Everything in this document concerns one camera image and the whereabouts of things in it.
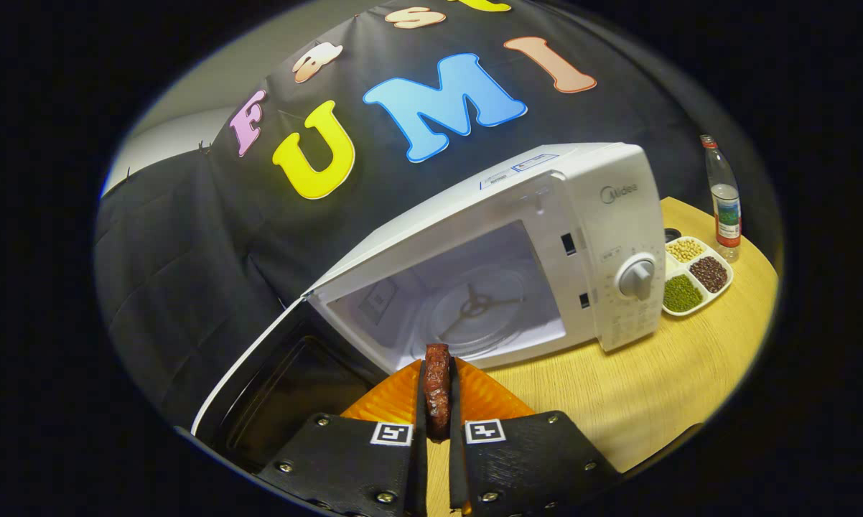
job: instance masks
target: divided tray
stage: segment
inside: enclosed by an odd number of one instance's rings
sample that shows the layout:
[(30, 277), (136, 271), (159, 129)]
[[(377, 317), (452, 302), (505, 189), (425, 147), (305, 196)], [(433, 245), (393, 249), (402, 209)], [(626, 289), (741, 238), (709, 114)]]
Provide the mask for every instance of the divided tray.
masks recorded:
[[(671, 255), (671, 253), (668, 253), (667, 246), (670, 246), (672, 244), (675, 244), (675, 243), (678, 243), (678, 242), (681, 242), (684, 240), (691, 240), (695, 243), (698, 243), (703, 248), (703, 253), (700, 253), (699, 255), (695, 256), (689, 262), (678, 261), (677, 258), (674, 258), (674, 255)], [(702, 259), (705, 256), (711, 256), (713, 259), (716, 259), (716, 262), (721, 264), (722, 267), (724, 268), (724, 270), (726, 271), (727, 279), (724, 282), (724, 285), (722, 286), (722, 288), (718, 290), (718, 292), (710, 292), (707, 288), (705, 288), (705, 286), (703, 285), (703, 282), (700, 282), (694, 276), (694, 274), (692, 274), (690, 272), (690, 267), (693, 266), (694, 263), (696, 263), (699, 259)], [(731, 265), (728, 264), (726, 259), (722, 258), (722, 256), (719, 255), (716, 252), (716, 250), (707, 246), (705, 244), (705, 242), (703, 242), (697, 238), (691, 238), (691, 236), (682, 236), (681, 238), (676, 238), (676, 239), (672, 240), (671, 242), (668, 242), (665, 245), (664, 281), (668, 281), (669, 279), (672, 279), (678, 275), (687, 275), (687, 278), (690, 279), (691, 284), (693, 284), (694, 287), (699, 289), (700, 294), (703, 295), (703, 301), (701, 301), (700, 304), (698, 304), (696, 307), (693, 307), (693, 308), (686, 310), (686, 311), (683, 311), (681, 313), (668, 310), (668, 308), (665, 307), (664, 304), (661, 305), (661, 308), (664, 310), (664, 312), (666, 312), (670, 315), (678, 315), (680, 317), (680, 315), (688, 315), (688, 314), (694, 313), (695, 311), (700, 310), (703, 307), (706, 307), (711, 301), (713, 301), (714, 299), (719, 297), (719, 295), (723, 294), (724, 290), (728, 289), (728, 286), (731, 285), (731, 281), (734, 278), (734, 269), (731, 269)]]

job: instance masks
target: microwave control panel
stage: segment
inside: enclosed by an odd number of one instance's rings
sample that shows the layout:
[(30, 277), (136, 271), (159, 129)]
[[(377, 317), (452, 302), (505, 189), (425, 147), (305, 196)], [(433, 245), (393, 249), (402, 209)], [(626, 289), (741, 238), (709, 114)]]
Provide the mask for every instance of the microwave control panel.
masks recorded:
[[(658, 189), (642, 149), (620, 144), (556, 164), (553, 179), (565, 193), (588, 253), (582, 268), (592, 286), (595, 334), (613, 350), (658, 328), (664, 298), (664, 224)], [(584, 242), (576, 242), (585, 248)]]

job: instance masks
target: table surface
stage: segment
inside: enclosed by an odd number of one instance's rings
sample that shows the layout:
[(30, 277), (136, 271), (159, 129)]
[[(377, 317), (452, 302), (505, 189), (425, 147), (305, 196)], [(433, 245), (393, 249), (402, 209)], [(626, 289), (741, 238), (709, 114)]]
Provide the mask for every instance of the table surface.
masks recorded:
[[(665, 227), (716, 244), (714, 219), (688, 204), (661, 200)], [(596, 340), (544, 357), (486, 369), (537, 413), (561, 410), (619, 472), (635, 467), (696, 423), (705, 422), (739, 385), (770, 324), (778, 278), (746, 238), (731, 264), (734, 279), (687, 317), (661, 314), (658, 330), (605, 353)], [(450, 442), (428, 442), (428, 512), (448, 509)]]

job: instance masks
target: grilled sausage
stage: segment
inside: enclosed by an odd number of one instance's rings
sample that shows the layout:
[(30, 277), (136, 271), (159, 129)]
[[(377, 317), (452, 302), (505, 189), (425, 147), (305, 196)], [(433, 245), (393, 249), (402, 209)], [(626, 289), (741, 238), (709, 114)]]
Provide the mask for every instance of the grilled sausage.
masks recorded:
[(447, 345), (434, 343), (425, 349), (425, 393), (426, 427), (433, 442), (444, 441), (450, 436), (451, 419), (451, 353)]

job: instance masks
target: colorful letter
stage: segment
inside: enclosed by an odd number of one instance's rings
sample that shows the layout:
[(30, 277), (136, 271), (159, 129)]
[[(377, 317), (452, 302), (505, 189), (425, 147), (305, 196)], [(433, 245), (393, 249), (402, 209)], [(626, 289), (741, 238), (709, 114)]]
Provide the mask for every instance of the colorful letter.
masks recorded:
[(575, 93), (594, 88), (598, 82), (590, 75), (579, 72), (562, 56), (546, 46), (546, 39), (536, 36), (510, 39), (505, 42), (506, 49), (520, 50), (527, 57), (542, 66), (553, 76), (553, 88), (562, 93)]
[(477, 122), (497, 126), (527, 112), (524, 102), (509, 97), (480, 67), (480, 56), (452, 55), (438, 62), (441, 88), (430, 88), (409, 79), (392, 78), (371, 88), (363, 101), (380, 104), (409, 141), (406, 158), (419, 163), (444, 151), (448, 138), (433, 132), (422, 117), (430, 118), (457, 134), (470, 134), (467, 99), (477, 108)]
[(320, 43), (307, 50), (307, 53), (304, 53), (291, 68), (292, 72), (297, 72), (294, 74), (294, 82), (303, 83), (313, 78), (314, 73), (319, 72), (321, 66), (339, 57), (340, 53), (342, 53), (342, 45), (335, 46), (330, 42)]
[(243, 105), (240, 111), (230, 120), (230, 127), (234, 128), (237, 141), (241, 144), (241, 157), (247, 154), (250, 146), (258, 138), (258, 128), (253, 127), (253, 122), (262, 120), (262, 108), (257, 104), (265, 98), (265, 91), (259, 90), (253, 97)]
[(429, 10), (431, 9), (428, 7), (406, 7), (406, 9), (387, 14), (385, 20), (393, 23), (393, 26), (399, 27), (399, 29), (416, 29), (416, 27), (425, 27), (446, 19), (444, 14), (426, 12)]
[(477, 9), (480, 11), (486, 11), (488, 13), (498, 13), (504, 11), (510, 11), (511, 6), (509, 4), (494, 4), (488, 0), (458, 0), (461, 4), (465, 6), (473, 7), (473, 9)]
[(355, 146), (342, 124), (336, 120), (336, 115), (332, 114), (334, 106), (336, 102), (326, 101), (304, 120), (304, 127), (317, 128), (323, 140), (330, 145), (332, 162), (328, 167), (319, 172), (313, 170), (297, 145), (301, 135), (296, 132), (288, 135), (271, 156), (271, 163), (283, 168), (291, 186), (308, 200), (318, 200), (336, 190), (349, 177), (355, 163)]

